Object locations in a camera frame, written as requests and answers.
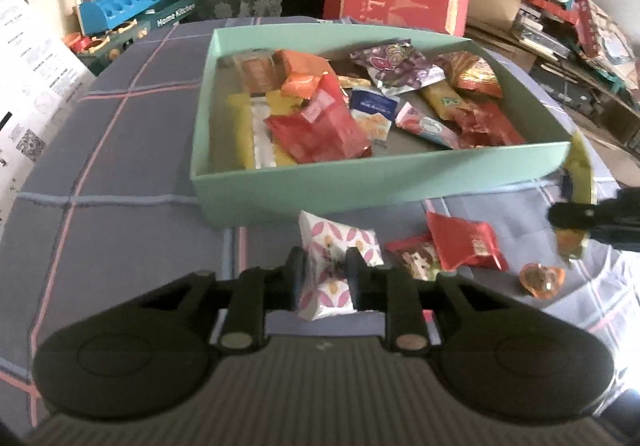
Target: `white pink patterned package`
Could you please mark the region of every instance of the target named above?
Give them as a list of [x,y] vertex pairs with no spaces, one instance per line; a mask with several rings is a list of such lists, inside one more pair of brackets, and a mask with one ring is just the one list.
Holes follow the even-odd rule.
[[355,312],[342,264],[349,248],[358,248],[369,266],[383,265],[373,230],[316,217],[305,211],[298,219],[302,246],[307,254],[305,286],[298,315],[305,320]]

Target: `blue toy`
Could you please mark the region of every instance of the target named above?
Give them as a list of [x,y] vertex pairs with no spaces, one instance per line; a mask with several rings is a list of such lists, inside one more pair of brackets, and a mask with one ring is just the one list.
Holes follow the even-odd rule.
[[86,35],[111,30],[160,0],[87,0],[78,7],[82,32]]

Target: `white paper sheet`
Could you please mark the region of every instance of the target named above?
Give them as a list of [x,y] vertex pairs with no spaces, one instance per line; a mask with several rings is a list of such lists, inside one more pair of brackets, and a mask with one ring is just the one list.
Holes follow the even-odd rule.
[[24,0],[0,0],[0,238],[34,163],[93,80]]

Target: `mint green box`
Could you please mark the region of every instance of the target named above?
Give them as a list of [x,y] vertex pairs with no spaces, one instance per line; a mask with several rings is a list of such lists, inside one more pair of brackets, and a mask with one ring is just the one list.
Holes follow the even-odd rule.
[[[222,57],[242,51],[290,48],[327,57],[347,55],[393,38],[411,38],[427,55],[467,50],[484,57],[502,86],[502,109],[528,144],[471,150],[436,150],[398,134],[397,155],[281,168],[238,169],[233,122],[226,96],[239,91]],[[471,40],[389,26],[333,23],[281,24],[217,29],[204,70],[191,155],[191,180],[214,229],[250,226],[485,190],[530,180],[557,169],[570,136],[554,116],[503,65]]]

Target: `plaid tablecloth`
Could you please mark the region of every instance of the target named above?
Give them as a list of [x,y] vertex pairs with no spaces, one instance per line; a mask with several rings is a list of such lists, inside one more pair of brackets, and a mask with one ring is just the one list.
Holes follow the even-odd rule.
[[[39,344],[53,331],[191,271],[222,278],[250,266],[276,266],[300,243],[295,220],[214,232],[189,180],[198,88],[214,29],[308,18],[221,20],[153,31],[127,50],[78,102],[18,195],[0,242],[0,419],[24,434],[46,410],[30,375]],[[496,56],[569,130],[570,118],[524,72]],[[591,152],[598,196],[616,182]],[[546,222],[557,177],[490,192],[335,214],[376,230],[380,242],[422,233],[425,211],[487,220],[511,272],[462,268],[461,274],[594,333],[616,357],[610,401],[640,356],[638,257],[591,242],[567,269],[552,301],[518,281],[527,262],[562,266]],[[305,322],[286,312],[267,318],[269,333],[382,334],[383,316],[354,314]]]

